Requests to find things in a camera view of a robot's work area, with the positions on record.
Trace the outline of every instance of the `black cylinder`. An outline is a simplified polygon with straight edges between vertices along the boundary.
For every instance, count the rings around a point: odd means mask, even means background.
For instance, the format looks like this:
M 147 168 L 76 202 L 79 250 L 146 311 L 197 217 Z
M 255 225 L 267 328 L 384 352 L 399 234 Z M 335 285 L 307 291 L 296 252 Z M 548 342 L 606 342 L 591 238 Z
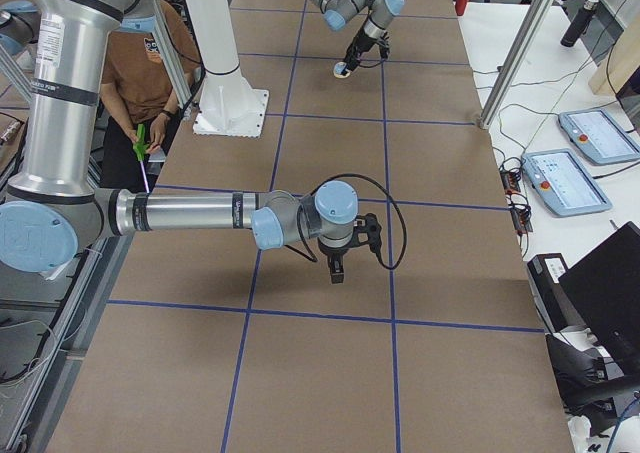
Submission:
M 585 1 L 584 5 L 582 5 L 582 8 L 578 10 L 576 17 L 569 25 L 569 28 L 562 37 L 562 40 L 560 40 L 560 44 L 562 46 L 575 45 L 576 41 L 578 41 L 578 38 L 580 38 L 580 35 L 587 31 L 587 27 L 589 26 L 589 22 L 596 12 L 598 3 L 600 3 L 600 0 Z

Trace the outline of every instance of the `person's arm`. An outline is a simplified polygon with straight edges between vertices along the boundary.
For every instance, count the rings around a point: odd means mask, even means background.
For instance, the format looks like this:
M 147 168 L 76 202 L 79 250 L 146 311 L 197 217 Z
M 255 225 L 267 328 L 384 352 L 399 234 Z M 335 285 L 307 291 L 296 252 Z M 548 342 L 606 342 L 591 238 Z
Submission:
M 103 83 L 100 85 L 100 99 L 104 103 L 105 108 L 116 120 L 124 134 L 129 137 L 132 143 L 135 143 L 138 139 L 137 132 L 129 116 L 124 100 L 118 93 L 115 83 Z
M 187 80 L 187 84 L 191 85 L 193 83 L 193 73 L 185 73 L 184 76 Z M 165 103 L 163 110 L 168 111 L 171 114 L 178 112 L 178 96 L 176 95 L 175 90 L 171 90 L 171 95 L 169 95 L 169 99 L 167 100 L 167 103 Z M 164 137 L 167 132 L 167 124 L 170 119 L 171 118 L 164 113 L 160 113 L 155 120 L 151 122 L 151 127 L 149 128 L 151 130 L 149 132 L 151 143 L 149 144 L 147 153 L 154 153 L 160 148 L 160 145 L 162 145 L 162 142 L 164 141 Z

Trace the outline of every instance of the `table surface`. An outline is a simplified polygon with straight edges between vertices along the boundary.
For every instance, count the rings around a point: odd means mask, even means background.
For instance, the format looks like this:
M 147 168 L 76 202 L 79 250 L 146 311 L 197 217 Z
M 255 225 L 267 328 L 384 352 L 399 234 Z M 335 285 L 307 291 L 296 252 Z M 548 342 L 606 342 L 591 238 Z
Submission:
M 407 0 L 392 60 L 346 81 L 359 20 L 331 34 L 304 0 L 231 14 L 271 92 L 262 135 L 184 125 L 158 191 L 367 174 L 400 201 L 405 260 L 352 251 L 335 286 L 248 231 L 136 235 L 48 451 L 572 451 L 451 0 Z M 392 209 L 354 186 L 397 255 Z
M 496 71 L 496 67 L 502 65 L 526 12 L 527 7 L 522 5 L 468 5 L 460 19 L 460 27 L 471 66 L 475 71 Z M 588 81 L 596 71 L 596 65 L 589 61 L 589 52 L 582 41 L 578 41 L 573 48 L 560 45 L 560 38 L 568 26 L 569 20 L 562 9 L 552 7 L 531 44 L 514 85 L 568 76 L 557 82 L 512 87 L 503 102 L 500 114 L 502 131 L 523 146 L 528 146 L 527 152 L 570 148 L 576 152 L 592 175 L 609 173 L 629 163 L 593 165 L 572 146 L 555 115 L 538 115 L 519 106 L 513 106 L 521 104 L 538 112 L 561 113 L 607 105 L 605 109 L 624 129 L 629 130 L 633 127 L 614 97 L 596 96 L 591 92 Z M 596 46 L 596 54 L 603 51 L 606 51 L 606 46 Z M 484 87 L 493 84 L 497 73 L 475 73 L 474 77 L 476 85 L 480 88 L 480 101 L 484 105 L 490 92 L 490 89 Z M 522 154 L 523 148 L 520 145 L 500 133 L 498 119 L 491 125 L 490 133 L 493 144 L 508 157 L 519 157 Z M 630 136 L 640 144 L 637 133 L 634 132 Z M 496 159 L 501 162 L 501 155 L 496 154 Z M 598 185 L 613 203 L 613 208 L 602 213 L 567 218 L 554 215 L 530 185 L 525 185 L 529 186 L 526 193 L 532 206 L 531 223 L 534 230 L 529 235 L 529 248 L 525 259 L 528 260 L 540 253 L 562 253 L 567 264 L 571 266 L 615 231 L 610 220 L 617 226 L 622 226 L 627 221 L 640 224 L 640 190 L 636 187 L 639 182 L 640 168 L 597 180 Z

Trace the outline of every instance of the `metal pole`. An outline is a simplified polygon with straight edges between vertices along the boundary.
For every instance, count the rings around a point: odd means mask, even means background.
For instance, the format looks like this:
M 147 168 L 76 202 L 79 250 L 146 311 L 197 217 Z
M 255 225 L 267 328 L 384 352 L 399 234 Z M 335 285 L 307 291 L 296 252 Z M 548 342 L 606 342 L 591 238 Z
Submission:
M 162 59 L 164 60 L 167 74 L 169 75 L 169 79 L 171 80 L 173 89 L 175 90 L 176 96 L 178 97 L 178 104 L 180 105 L 180 107 L 183 107 L 187 104 L 187 101 L 191 96 L 191 91 L 189 90 L 189 85 L 187 84 L 187 80 L 184 77 L 184 73 L 182 71 L 182 63 L 178 58 L 178 53 L 171 44 L 171 38 L 169 37 L 167 24 L 162 12 L 162 8 L 158 4 L 158 0 L 154 0 L 153 9 L 155 10 L 156 14 L 156 23 L 153 30 L 153 37 L 158 44 L 158 50 L 160 50 L 160 55 L 162 55 Z
M 6 75 L 25 101 L 31 104 L 31 84 L 18 64 L 2 45 L 0 45 L 0 71 Z
M 533 0 L 531 3 L 527 16 L 522 21 L 520 30 L 498 75 L 498 79 L 489 94 L 480 118 L 477 120 L 480 128 L 489 129 L 493 119 L 498 114 L 504 97 L 507 95 L 511 83 L 522 64 L 522 60 L 524 60 L 531 42 L 542 25 L 552 3 L 553 0 Z

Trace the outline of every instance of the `black monitor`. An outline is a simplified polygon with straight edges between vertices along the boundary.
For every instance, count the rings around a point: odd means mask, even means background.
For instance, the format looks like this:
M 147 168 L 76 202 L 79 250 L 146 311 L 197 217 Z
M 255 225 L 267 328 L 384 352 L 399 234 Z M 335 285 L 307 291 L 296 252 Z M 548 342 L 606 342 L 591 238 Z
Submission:
M 629 222 L 560 277 L 620 369 L 640 374 L 640 229 Z

